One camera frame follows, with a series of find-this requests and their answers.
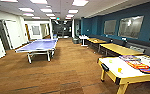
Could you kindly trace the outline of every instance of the window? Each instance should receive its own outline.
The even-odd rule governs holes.
[[[114,35],[116,20],[105,21],[104,34]]]
[[[143,16],[124,18],[120,21],[119,36],[138,38]]]

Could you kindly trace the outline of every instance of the light fixture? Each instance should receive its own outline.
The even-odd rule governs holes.
[[[74,15],[72,15],[72,14],[68,14],[68,15],[66,15],[67,17],[73,17]]]
[[[46,0],[30,0],[32,3],[37,3],[37,4],[47,4]]]
[[[71,17],[66,17],[65,19],[71,19]]]
[[[41,19],[40,17],[32,17],[33,19]]]
[[[78,12],[78,10],[69,10],[68,13],[77,13],[77,12]]]
[[[40,9],[42,12],[52,12],[51,9]]]
[[[74,6],[85,6],[88,3],[86,0],[74,0],[73,4]]]
[[[34,14],[31,14],[31,13],[24,13],[23,15],[25,15],[25,16],[34,16]]]
[[[46,7],[47,7],[47,8],[50,8],[50,7],[52,7],[52,6],[50,6],[50,5],[47,5]]]
[[[46,14],[47,16],[55,16],[54,14]]]
[[[3,1],[3,2],[18,2],[17,0],[0,0],[0,1]]]
[[[56,19],[56,17],[50,17],[51,19]]]
[[[19,8],[19,9],[25,12],[34,12],[34,10],[32,10],[31,8]]]

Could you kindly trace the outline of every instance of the blue wall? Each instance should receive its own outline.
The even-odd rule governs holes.
[[[139,33],[137,40],[150,42],[150,2],[141,4],[135,7],[117,11],[103,16],[96,16],[93,18],[83,18],[81,21],[82,32],[86,35],[100,35],[106,36],[104,32],[104,22],[107,20],[117,20],[115,35],[108,35],[110,38],[121,39],[122,37],[117,36],[120,20],[123,18],[135,17],[135,16],[144,16],[142,27]]]

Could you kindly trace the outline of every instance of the hardwood floor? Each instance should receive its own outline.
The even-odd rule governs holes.
[[[101,82],[97,59],[102,55],[59,39],[50,62],[37,55],[29,64],[26,53],[6,51],[0,59],[0,94],[116,94],[118,85],[106,76]],[[130,84],[125,94],[150,94],[150,82]]]

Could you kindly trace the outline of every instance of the table tennis table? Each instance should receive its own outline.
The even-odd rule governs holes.
[[[58,39],[38,39],[35,40],[17,50],[16,53],[27,52],[29,63],[31,64],[31,59],[36,54],[47,54],[47,59],[50,61],[50,53],[53,57],[54,50],[56,47]]]

